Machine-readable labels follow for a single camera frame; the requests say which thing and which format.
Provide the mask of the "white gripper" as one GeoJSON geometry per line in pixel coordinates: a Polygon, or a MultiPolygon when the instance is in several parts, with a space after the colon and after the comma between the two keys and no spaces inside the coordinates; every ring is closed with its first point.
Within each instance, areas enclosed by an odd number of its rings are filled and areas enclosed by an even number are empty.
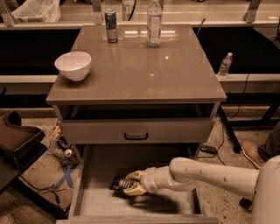
{"type": "Polygon", "coordinates": [[[125,178],[140,180],[140,184],[136,182],[130,188],[123,190],[129,196],[144,195],[146,191],[154,193],[157,190],[172,190],[174,188],[174,178],[168,166],[160,168],[151,167],[144,171],[133,171],[126,175],[125,178]]]}

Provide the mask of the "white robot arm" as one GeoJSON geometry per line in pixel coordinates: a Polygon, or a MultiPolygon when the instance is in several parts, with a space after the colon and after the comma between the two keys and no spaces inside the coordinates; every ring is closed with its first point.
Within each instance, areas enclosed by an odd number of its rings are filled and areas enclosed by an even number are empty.
{"type": "Polygon", "coordinates": [[[175,157],[167,166],[151,167],[127,175],[136,183],[125,189],[129,196],[154,193],[159,189],[183,192],[200,180],[253,199],[250,224],[280,224],[280,157],[253,170],[219,164],[206,164],[175,157]]]}

